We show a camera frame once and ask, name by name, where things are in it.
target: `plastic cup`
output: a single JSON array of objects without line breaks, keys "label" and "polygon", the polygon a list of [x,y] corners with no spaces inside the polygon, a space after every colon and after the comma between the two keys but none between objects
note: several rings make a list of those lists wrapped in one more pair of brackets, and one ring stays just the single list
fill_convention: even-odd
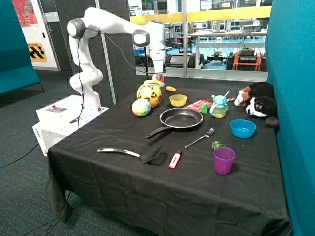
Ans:
[{"label": "plastic cup", "polygon": [[218,147],[213,151],[215,172],[228,175],[231,172],[235,152],[228,147]]}]

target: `stuffed dog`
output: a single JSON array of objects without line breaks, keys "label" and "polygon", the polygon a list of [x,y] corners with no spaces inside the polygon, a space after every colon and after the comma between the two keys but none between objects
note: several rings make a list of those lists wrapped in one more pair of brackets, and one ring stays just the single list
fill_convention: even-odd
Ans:
[{"label": "stuffed dog", "polygon": [[251,117],[266,118],[266,126],[279,126],[274,90],[268,82],[253,83],[242,89],[234,104],[246,107],[246,112]]}]

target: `teal couch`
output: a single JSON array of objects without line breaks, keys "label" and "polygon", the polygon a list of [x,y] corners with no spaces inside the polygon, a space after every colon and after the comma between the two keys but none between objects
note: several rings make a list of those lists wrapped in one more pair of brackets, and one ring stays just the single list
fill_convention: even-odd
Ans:
[{"label": "teal couch", "polygon": [[293,236],[315,235],[315,1],[274,0],[266,53]]},{"label": "teal couch", "polygon": [[0,8],[0,94],[40,84],[11,0]]}]

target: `black tablecloth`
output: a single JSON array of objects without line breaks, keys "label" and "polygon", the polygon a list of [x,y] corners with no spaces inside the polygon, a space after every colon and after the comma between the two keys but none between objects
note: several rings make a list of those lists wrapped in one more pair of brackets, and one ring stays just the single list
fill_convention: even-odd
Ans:
[{"label": "black tablecloth", "polygon": [[[215,94],[209,91],[178,89],[175,93],[186,94],[191,104]],[[136,99],[132,94],[49,149],[45,194],[54,214],[62,221],[70,217],[64,193],[71,190],[92,207],[161,236],[289,235],[291,222],[274,129],[229,103],[224,118],[204,114],[204,121],[193,129],[167,131],[146,140],[147,134],[162,127],[159,115],[172,108],[168,99],[172,94],[163,88],[160,105],[145,117],[132,113]],[[257,125],[253,137],[231,134],[230,122],[238,118]],[[213,136],[185,148],[210,127],[216,130]],[[236,153],[227,176],[214,171],[213,141],[224,142]],[[162,151],[152,165],[136,157],[97,152],[122,148],[142,153],[159,144]],[[170,169],[178,149],[183,151],[182,159],[176,169]]]}]

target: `yellow ball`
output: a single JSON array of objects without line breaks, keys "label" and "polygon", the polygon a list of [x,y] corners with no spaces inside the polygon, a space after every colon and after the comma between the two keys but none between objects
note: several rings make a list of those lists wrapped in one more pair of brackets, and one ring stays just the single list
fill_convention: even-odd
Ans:
[{"label": "yellow ball", "polygon": [[137,91],[138,99],[146,99],[152,108],[159,105],[162,100],[162,92],[160,88],[155,84],[143,84]]},{"label": "yellow ball", "polygon": [[139,99],[132,104],[131,109],[136,116],[143,117],[150,112],[151,105],[146,99]]}]

